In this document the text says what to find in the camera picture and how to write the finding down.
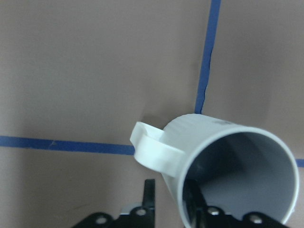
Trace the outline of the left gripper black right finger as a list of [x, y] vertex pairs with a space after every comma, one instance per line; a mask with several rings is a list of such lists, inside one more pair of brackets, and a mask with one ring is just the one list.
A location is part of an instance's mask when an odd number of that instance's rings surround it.
[[206, 202], [195, 180], [185, 180], [184, 200], [191, 228], [206, 227]]

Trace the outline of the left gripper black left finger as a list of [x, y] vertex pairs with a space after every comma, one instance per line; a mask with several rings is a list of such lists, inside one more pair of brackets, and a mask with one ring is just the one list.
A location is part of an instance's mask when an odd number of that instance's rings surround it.
[[142, 207], [145, 209], [146, 227], [155, 228], [155, 179], [144, 182]]

